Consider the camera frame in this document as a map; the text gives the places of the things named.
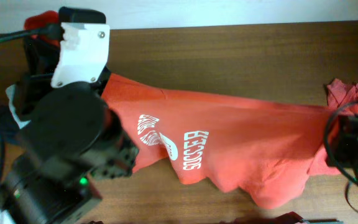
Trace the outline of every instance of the white bracket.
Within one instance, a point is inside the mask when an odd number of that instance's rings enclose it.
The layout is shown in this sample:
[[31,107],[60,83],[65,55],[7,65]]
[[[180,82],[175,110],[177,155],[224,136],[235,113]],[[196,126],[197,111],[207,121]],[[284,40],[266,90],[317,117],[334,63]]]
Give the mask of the white bracket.
[[50,85],[60,88],[73,82],[96,82],[109,56],[110,26],[62,22],[59,63]]

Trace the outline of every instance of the white wall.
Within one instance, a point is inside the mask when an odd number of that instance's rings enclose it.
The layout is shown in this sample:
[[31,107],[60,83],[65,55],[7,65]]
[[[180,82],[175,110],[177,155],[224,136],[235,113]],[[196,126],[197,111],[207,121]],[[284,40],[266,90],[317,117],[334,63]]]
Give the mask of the white wall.
[[102,11],[112,29],[358,20],[358,0],[0,0],[0,33],[60,6]]

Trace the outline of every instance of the wooden table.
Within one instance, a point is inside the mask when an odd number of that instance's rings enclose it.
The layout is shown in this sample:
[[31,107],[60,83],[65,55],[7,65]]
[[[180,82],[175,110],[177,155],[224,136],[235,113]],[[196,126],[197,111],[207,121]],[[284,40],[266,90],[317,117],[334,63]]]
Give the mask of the wooden table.
[[[113,30],[108,65],[161,88],[325,105],[324,84],[335,77],[358,82],[358,22]],[[0,44],[0,103],[26,69],[21,41]],[[21,152],[7,147],[5,173]],[[294,211],[358,223],[344,200],[345,183],[340,175],[312,177],[301,197],[264,210],[247,193],[224,194],[209,180],[182,185],[165,160],[130,179],[97,182],[104,200],[83,221],[218,223]],[[358,208],[356,189],[351,200]]]

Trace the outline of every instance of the wood grain surface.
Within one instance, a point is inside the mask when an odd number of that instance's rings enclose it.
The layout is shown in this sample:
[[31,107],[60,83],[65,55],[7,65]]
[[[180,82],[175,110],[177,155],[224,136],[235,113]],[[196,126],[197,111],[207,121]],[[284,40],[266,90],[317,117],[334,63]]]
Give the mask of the wood grain surface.
[[[333,78],[358,82],[358,22],[114,30],[108,65],[160,88],[326,105],[324,84]],[[26,70],[21,41],[0,44],[0,104]],[[21,152],[7,147],[5,174]],[[224,194],[209,180],[182,185],[164,160],[129,179],[97,182],[104,199],[81,222],[218,223],[294,211],[358,223],[344,200],[345,183],[340,175],[312,177],[301,197],[264,210],[247,193]],[[358,208],[356,189],[351,200]]]

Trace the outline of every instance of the green light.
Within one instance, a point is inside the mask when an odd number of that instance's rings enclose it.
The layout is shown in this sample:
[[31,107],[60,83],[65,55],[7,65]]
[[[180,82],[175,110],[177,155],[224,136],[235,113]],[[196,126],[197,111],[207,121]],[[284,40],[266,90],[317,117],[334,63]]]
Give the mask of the green light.
[[86,177],[83,177],[83,178],[80,179],[80,184],[81,184],[81,185],[87,185],[88,182],[89,182],[89,181],[88,181],[88,179],[87,179]]

